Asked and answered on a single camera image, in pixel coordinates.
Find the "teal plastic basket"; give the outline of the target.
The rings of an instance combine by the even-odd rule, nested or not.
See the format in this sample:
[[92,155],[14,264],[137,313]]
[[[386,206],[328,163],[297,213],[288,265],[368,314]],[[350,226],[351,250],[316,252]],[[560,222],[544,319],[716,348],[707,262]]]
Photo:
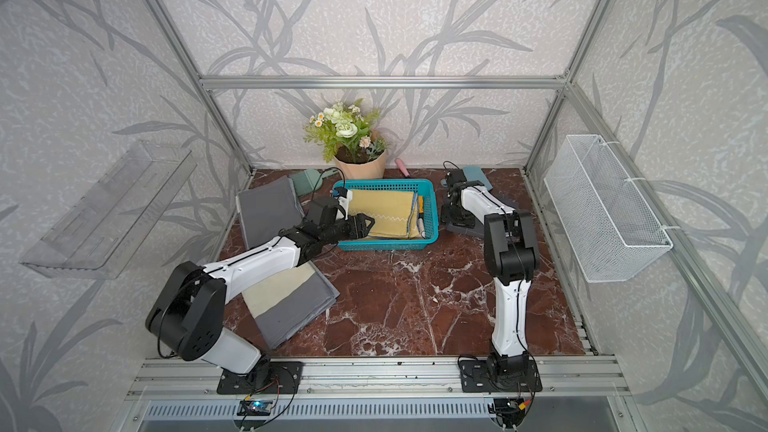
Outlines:
[[346,240],[339,243],[344,251],[390,251],[390,250],[422,250],[434,243],[438,238],[438,213],[434,186],[426,179],[377,179],[377,180],[348,180],[337,182],[336,187],[346,187],[351,193],[353,189],[412,191],[424,197],[426,237],[405,240],[364,239]]

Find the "pale yellow zigzag pillowcase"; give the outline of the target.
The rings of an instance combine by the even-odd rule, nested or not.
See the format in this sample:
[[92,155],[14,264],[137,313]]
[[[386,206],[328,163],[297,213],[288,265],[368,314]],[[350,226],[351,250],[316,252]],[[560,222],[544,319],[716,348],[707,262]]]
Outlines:
[[368,237],[405,240],[420,238],[418,200],[412,191],[352,190],[351,214],[365,214],[374,219]]

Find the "grey and beige pillowcase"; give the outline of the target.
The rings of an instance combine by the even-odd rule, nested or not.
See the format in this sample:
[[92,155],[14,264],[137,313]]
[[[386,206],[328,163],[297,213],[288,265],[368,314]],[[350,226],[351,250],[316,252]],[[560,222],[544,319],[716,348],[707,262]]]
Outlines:
[[277,273],[242,293],[264,341],[272,350],[324,314],[339,295],[312,262]]

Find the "dark grey checked pillowcase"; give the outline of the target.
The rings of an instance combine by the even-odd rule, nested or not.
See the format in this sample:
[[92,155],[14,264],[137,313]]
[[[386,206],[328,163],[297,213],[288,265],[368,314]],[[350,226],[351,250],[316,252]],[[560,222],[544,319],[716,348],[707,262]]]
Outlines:
[[442,204],[440,221],[451,232],[482,238],[487,215],[511,215],[515,211],[486,188],[470,187]]

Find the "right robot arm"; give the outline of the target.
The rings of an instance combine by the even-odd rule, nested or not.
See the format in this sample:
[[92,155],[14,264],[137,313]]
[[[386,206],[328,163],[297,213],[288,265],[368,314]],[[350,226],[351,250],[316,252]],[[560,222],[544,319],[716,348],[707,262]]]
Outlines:
[[533,216],[496,198],[455,164],[447,162],[445,169],[447,192],[440,221],[456,232],[483,232],[485,267],[495,286],[489,375],[521,374],[530,362],[525,337],[527,296],[540,263]]

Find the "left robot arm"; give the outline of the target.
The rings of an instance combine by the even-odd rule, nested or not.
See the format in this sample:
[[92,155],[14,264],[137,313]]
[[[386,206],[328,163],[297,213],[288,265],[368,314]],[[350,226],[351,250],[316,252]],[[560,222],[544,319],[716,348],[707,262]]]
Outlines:
[[321,197],[309,204],[302,221],[266,243],[227,260],[177,265],[145,320],[170,357],[201,359],[246,375],[256,371],[261,351],[224,327],[225,306],[246,289],[320,255],[327,245],[362,239],[376,220],[348,211],[349,198]]

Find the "plain grey folded pillowcase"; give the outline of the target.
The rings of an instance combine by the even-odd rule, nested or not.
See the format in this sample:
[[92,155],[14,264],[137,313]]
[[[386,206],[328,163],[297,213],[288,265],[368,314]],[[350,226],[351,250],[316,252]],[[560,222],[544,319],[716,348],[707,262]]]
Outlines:
[[298,225],[304,217],[289,177],[281,177],[239,193],[236,206],[247,250],[261,246],[280,231]]

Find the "blue-grey dustpan right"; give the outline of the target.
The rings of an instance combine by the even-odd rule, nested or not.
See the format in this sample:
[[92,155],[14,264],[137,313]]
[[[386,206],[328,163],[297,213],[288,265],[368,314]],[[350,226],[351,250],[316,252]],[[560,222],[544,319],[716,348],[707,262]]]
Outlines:
[[462,168],[462,171],[466,177],[467,181],[473,182],[477,181],[480,182],[488,191],[491,191],[493,189],[492,184],[486,177],[485,173],[480,167],[477,166],[466,166]]

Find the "green dustpan left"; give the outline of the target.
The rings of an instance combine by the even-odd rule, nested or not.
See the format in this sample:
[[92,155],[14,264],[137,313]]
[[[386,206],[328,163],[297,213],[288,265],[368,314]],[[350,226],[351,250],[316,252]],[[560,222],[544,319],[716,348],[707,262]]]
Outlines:
[[297,197],[303,197],[318,190],[324,180],[323,173],[316,169],[305,169],[289,176]]

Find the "potted artificial flower plant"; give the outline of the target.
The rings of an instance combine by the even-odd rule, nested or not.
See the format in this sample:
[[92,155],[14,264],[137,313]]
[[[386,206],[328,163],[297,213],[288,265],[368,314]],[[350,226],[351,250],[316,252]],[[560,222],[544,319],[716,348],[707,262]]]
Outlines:
[[303,127],[304,140],[320,146],[323,160],[346,179],[382,179],[389,143],[377,130],[380,111],[363,112],[362,103],[339,101],[311,116]]

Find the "left controller board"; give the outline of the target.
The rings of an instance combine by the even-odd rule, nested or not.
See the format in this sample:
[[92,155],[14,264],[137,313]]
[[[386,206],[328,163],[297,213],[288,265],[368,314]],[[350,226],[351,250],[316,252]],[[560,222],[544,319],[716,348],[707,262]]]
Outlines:
[[273,400],[246,398],[239,402],[238,417],[269,417],[274,408]]

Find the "controller board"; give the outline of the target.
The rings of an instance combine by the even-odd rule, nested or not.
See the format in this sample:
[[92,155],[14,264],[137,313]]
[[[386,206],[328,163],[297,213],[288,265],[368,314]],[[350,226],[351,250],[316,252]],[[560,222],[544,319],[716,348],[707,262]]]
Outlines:
[[239,402],[238,417],[269,417],[274,408],[273,400],[246,398]]
[[523,398],[494,398],[488,412],[502,423],[520,423],[527,415],[532,400]]

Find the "right controller board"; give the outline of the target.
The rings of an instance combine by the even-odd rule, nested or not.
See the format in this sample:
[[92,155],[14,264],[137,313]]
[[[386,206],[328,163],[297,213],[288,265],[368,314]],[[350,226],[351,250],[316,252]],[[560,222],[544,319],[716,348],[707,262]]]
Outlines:
[[502,423],[520,423],[527,415],[532,400],[523,398],[494,398],[488,412]]

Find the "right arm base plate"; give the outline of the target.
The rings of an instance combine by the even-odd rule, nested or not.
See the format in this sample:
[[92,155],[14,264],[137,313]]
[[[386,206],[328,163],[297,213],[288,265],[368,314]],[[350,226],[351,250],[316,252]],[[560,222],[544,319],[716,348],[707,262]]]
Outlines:
[[457,366],[461,388],[466,393],[538,393],[543,389],[537,362],[527,352],[518,356],[493,353],[485,359],[459,356]]

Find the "clear acrylic wall shelf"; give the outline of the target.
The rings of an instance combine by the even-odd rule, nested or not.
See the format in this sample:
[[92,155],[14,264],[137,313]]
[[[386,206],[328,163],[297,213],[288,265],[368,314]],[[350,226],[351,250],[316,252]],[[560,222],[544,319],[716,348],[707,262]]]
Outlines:
[[48,278],[117,278],[196,166],[186,147],[135,142],[20,264]]

